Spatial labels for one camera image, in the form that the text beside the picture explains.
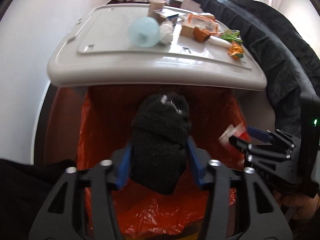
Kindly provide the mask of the right hand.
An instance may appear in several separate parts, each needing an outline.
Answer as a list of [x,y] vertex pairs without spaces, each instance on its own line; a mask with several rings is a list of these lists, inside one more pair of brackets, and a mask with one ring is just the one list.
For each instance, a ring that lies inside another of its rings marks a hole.
[[310,198],[303,194],[282,195],[277,191],[273,192],[273,197],[279,206],[294,207],[296,210],[293,213],[294,220],[309,220],[319,208],[319,195],[316,194]]

